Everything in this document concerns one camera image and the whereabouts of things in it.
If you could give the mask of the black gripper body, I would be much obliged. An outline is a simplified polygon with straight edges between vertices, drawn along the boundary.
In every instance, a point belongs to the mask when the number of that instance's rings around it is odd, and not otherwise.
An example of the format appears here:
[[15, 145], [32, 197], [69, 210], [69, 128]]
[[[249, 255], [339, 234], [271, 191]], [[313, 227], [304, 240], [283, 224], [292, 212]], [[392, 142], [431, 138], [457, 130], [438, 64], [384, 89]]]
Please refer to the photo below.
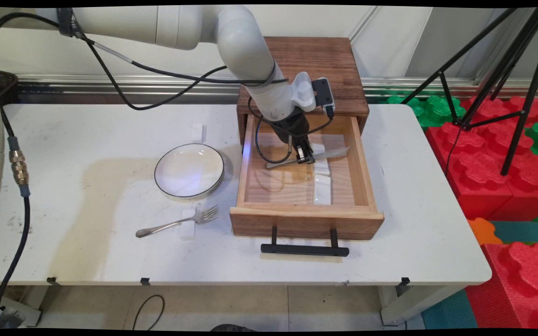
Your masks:
[[294, 147], [310, 150], [307, 134], [310, 131], [310, 124], [304, 112], [292, 114], [280, 122], [271, 121], [269, 123], [283, 143], [289, 143], [289, 138], [292, 136], [292, 145]]

